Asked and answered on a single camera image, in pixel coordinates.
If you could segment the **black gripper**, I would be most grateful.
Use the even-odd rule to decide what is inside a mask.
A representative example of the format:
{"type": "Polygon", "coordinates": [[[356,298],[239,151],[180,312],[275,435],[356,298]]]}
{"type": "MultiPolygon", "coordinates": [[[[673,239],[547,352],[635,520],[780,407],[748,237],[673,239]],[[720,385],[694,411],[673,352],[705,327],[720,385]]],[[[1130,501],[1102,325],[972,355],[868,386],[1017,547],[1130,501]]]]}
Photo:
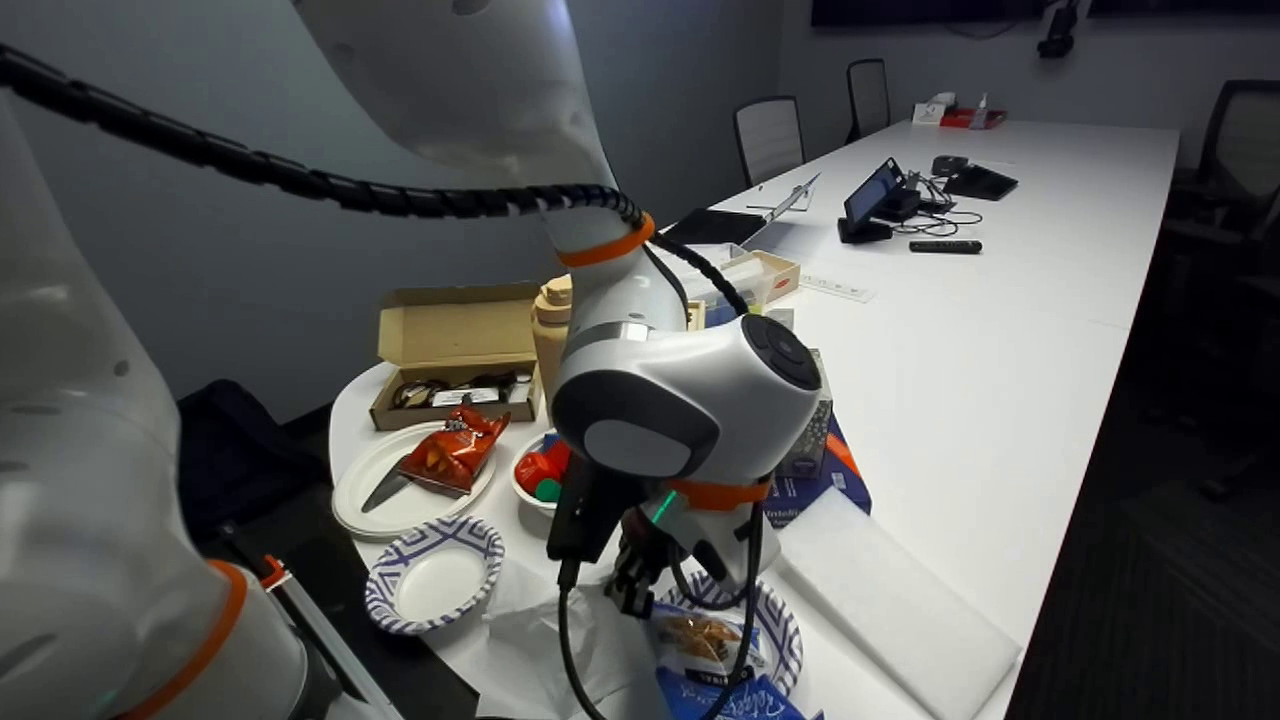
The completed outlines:
{"type": "Polygon", "coordinates": [[[651,585],[666,568],[679,564],[684,555],[694,555],[718,578],[730,576],[730,564],[711,545],[705,512],[661,512],[656,503],[641,503],[623,517],[622,555],[613,564],[603,596],[623,617],[649,617],[651,585]]]}

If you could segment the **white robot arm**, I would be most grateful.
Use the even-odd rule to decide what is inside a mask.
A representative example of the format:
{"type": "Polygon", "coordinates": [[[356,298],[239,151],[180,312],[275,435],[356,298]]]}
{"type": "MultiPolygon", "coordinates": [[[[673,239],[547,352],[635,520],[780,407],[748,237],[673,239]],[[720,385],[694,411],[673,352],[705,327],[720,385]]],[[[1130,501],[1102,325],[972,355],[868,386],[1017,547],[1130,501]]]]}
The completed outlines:
{"type": "MultiPolygon", "coordinates": [[[[372,183],[168,120],[11,46],[0,82],[131,142],[424,243],[527,217],[577,278],[557,423],[609,480],[599,525],[661,485],[756,493],[815,411],[819,367],[769,317],[694,332],[656,219],[609,167],[566,0],[298,0],[331,73],[441,186],[372,183]]],[[[177,399],[92,276],[19,139],[5,142],[0,720],[366,717],[250,568],[177,512],[177,399]]]]}

